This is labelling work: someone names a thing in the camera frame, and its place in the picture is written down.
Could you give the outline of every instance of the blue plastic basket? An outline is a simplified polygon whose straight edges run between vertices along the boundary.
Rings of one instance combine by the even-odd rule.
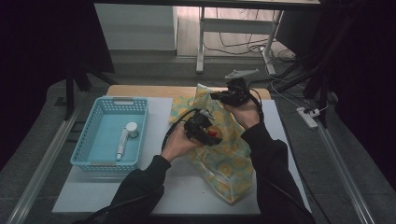
[[[138,168],[148,113],[146,98],[96,99],[70,162],[84,171],[132,171]],[[124,154],[117,161],[122,128],[129,122],[137,124],[139,135],[128,138]]]

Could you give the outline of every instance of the yellow cloth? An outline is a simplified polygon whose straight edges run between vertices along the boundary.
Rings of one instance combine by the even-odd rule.
[[[253,166],[250,148],[240,137],[243,128],[218,101],[210,98],[210,92],[198,84],[195,97],[175,98],[169,121],[176,122],[192,108],[206,108],[212,113],[215,120],[210,121],[221,128],[223,140],[217,146],[195,148],[190,159],[213,190],[228,203],[234,203],[251,187]]]

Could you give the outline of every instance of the white power strip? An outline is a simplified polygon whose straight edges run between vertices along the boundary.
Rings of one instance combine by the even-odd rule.
[[[309,113],[305,114],[305,108],[304,107],[298,107],[297,108],[297,112],[299,113],[299,115],[303,118],[303,120],[305,121],[306,125],[308,125],[308,127],[310,129],[314,129],[318,127],[318,124],[316,121],[314,121],[314,119],[311,117],[311,115]]]

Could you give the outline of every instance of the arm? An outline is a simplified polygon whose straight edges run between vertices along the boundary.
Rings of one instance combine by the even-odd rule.
[[[259,123],[257,108],[251,101],[238,107],[224,107],[246,130],[241,137],[251,149],[250,158],[257,177],[257,203],[263,223],[315,223],[311,214],[299,207],[304,207],[304,203],[289,171],[287,145],[271,138],[265,123]],[[272,184],[288,193],[298,204]]]
[[[182,125],[177,126],[169,136],[161,155],[154,156],[146,170],[133,170],[125,177],[111,205],[144,198],[110,211],[104,223],[130,223],[131,220],[133,223],[144,223],[163,196],[163,181],[172,160],[200,146],[200,143],[187,138]]]

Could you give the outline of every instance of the black sweater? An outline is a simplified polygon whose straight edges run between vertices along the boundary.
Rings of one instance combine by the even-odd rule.
[[[259,123],[242,134],[250,146],[250,158],[256,170],[257,203],[262,213],[262,223],[315,223],[304,209],[303,198],[288,168],[288,147],[273,140],[265,124]],[[144,223],[145,218],[163,196],[163,181],[171,164],[161,156],[154,156],[144,171],[134,170],[120,184],[111,204],[150,195],[120,209],[110,211],[104,223]],[[285,191],[288,198],[278,189]]]

